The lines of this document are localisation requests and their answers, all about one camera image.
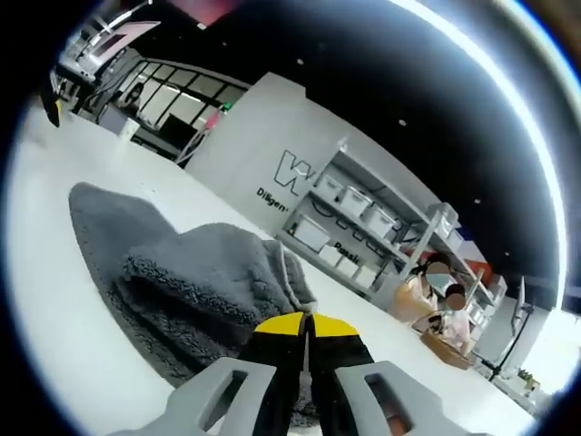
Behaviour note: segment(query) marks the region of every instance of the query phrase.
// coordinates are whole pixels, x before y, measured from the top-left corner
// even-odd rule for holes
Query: black ceiling
[[[547,129],[564,190],[569,281],[581,285],[581,139],[570,108],[523,35],[501,14],[483,14],[492,7],[488,2],[452,3],[463,17],[478,18],[485,42],[502,41],[497,60],[529,101],[547,108],[535,116]],[[487,80],[483,73],[471,63],[443,63],[450,44],[419,31],[403,9],[385,0],[255,0],[200,30],[189,16],[157,2],[134,19],[162,21],[133,43],[146,57],[249,84],[269,71],[303,84],[311,100],[358,127],[451,203],[496,272],[556,282],[553,207],[525,132],[514,116],[498,111],[499,97],[479,85]],[[407,127],[399,125],[401,118]],[[503,140],[491,142],[500,130]],[[537,304],[554,304],[550,290],[539,288],[536,295]],[[578,312],[578,301],[566,303]]]

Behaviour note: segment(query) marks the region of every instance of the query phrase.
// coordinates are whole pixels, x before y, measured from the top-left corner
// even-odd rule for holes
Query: gray fleece cloth
[[[271,316],[312,312],[298,259],[225,223],[178,234],[144,200],[87,183],[69,196],[74,231],[103,301],[132,344],[174,386],[236,357]],[[317,423],[301,385],[293,425]]]

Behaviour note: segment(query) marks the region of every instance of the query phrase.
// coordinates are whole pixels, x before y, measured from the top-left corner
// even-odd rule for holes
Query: desk
[[[137,428],[159,416],[172,386],[145,362],[105,308],[71,225],[68,194],[81,181],[155,204],[184,232],[226,222],[267,234],[175,164],[122,144],[96,124],[65,114],[54,128],[42,110],[16,144],[8,193],[8,271],[16,325],[48,391],[90,434]],[[353,324],[376,360],[390,360],[442,398],[470,431],[522,432],[532,418],[474,371],[441,362],[419,337],[307,262],[320,312]]]

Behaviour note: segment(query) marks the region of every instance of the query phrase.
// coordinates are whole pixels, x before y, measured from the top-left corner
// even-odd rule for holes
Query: wooden box
[[[461,370],[467,370],[472,366],[472,362],[464,357],[451,345],[441,341],[432,332],[425,332],[420,337],[428,348],[430,348],[444,363],[455,366]]]

